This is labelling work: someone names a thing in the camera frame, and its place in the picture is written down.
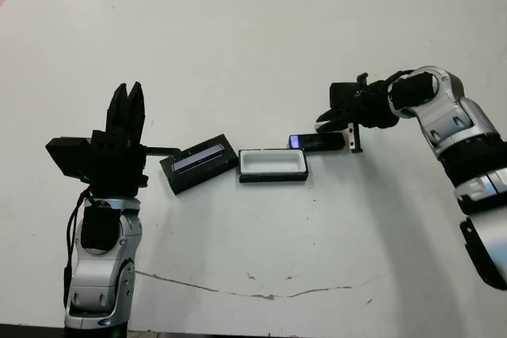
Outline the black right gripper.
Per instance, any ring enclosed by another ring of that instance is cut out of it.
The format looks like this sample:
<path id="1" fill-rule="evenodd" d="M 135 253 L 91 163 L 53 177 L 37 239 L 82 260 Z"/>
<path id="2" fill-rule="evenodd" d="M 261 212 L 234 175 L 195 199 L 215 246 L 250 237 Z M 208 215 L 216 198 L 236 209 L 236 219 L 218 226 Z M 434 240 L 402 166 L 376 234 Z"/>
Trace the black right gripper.
<path id="1" fill-rule="evenodd" d="M 336 108 L 321 114 L 315 124 L 317 133 L 334 133 L 345 130 L 349 149 L 353 154 L 363 151 L 360 128 L 389 128 L 398 122 L 388 102 L 388 88 L 397 78 L 391 75 L 384 80 L 367 83 L 367 73 L 360 74 L 355 82 L 336 83 Z"/>

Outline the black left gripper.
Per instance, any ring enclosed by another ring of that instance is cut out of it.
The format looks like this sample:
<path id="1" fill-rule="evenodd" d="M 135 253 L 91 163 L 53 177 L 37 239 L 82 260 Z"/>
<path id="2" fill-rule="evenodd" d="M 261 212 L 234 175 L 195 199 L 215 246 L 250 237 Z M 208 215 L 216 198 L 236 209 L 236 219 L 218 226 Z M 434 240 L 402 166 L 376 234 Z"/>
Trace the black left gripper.
<path id="1" fill-rule="evenodd" d="M 88 179 L 95 196 L 136 196 L 148 184 L 143 173 L 147 157 L 181 153 L 179 148 L 141 143 L 145 116 L 141 83 L 135 82 L 129 95 L 126 84 L 120 84 L 107 111 L 105 131 L 94 130 L 90 141 Z"/>

